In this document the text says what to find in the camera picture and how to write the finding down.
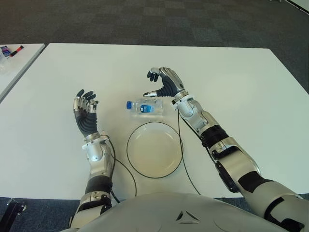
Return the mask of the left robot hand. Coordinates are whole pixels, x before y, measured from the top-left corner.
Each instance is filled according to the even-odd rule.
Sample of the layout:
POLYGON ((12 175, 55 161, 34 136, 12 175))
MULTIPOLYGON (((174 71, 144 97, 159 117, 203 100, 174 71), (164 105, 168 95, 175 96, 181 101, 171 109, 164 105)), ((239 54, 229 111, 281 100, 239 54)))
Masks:
POLYGON ((97 129, 97 106, 98 101, 95 100, 96 94, 93 91, 85 93, 81 89, 73 101, 73 113, 79 131, 84 138, 98 133, 97 129))

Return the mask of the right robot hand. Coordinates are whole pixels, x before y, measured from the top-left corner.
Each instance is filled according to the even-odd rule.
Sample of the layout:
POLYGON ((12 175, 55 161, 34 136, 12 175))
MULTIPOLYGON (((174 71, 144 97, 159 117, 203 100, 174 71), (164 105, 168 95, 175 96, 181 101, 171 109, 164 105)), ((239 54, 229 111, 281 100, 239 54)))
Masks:
POLYGON ((158 90, 144 93, 143 97, 175 97, 176 99, 180 99, 188 95, 181 79, 171 68, 151 68, 147 73, 147 78, 151 82, 157 82, 159 77, 162 79, 163 86, 158 90))

